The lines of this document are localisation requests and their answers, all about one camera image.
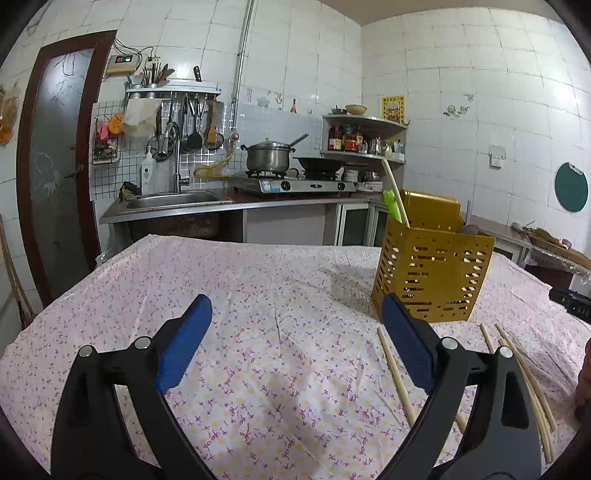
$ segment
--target pot lid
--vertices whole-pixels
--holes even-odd
[[[248,147],[248,150],[290,150],[290,146],[286,143],[281,142],[274,142],[273,140],[269,140],[268,138],[264,142],[257,143],[251,147]]]

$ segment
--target plastic bag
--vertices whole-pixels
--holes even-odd
[[[21,91],[17,84],[9,91],[0,85],[0,146],[8,145],[14,133],[14,124],[17,123],[18,102]]]

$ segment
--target table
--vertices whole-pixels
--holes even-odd
[[[199,293],[213,321],[167,401],[220,479],[374,478],[408,433],[370,293],[379,248],[292,247],[148,236],[56,300],[0,360],[0,406],[49,469],[61,390],[77,350],[126,348],[184,312]],[[558,421],[560,453],[576,428],[572,392],[589,327],[548,300],[549,287],[493,255],[468,322],[435,325],[487,351],[479,323],[502,323],[532,362]],[[417,407],[425,400],[406,371]],[[129,395],[121,409],[138,456],[154,458]],[[469,412],[473,390],[462,406]],[[440,461],[459,442],[454,425]]]

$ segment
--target kitchen shelf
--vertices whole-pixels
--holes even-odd
[[[345,151],[335,151],[335,150],[322,150],[320,152],[320,155],[322,155],[324,158],[334,158],[337,160],[345,160],[345,162],[353,161],[354,159],[358,159],[358,160],[378,160],[378,161],[388,160],[388,161],[391,161],[394,163],[400,163],[403,165],[406,163],[405,160],[398,160],[396,158],[384,157],[382,155],[373,155],[371,153],[356,153],[356,152],[345,152]]]
[[[383,137],[393,137],[401,131],[406,130],[408,125],[392,122],[384,118],[375,116],[349,115],[348,113],[339,115],[325,115],[324,120],[332,127],[333,125],[353,125],[363,130],[365,135],[381,135]]]

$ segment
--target sink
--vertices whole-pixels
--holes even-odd
[[[189,205],[211,205],[221,203],[232,203],[231,200],[220,198],[218,195],[203,190],[200,192],[187,193],[160,193],[156,195],[145,195],[129,201],[129,209],[153,209],[167,207],[184,207]]]

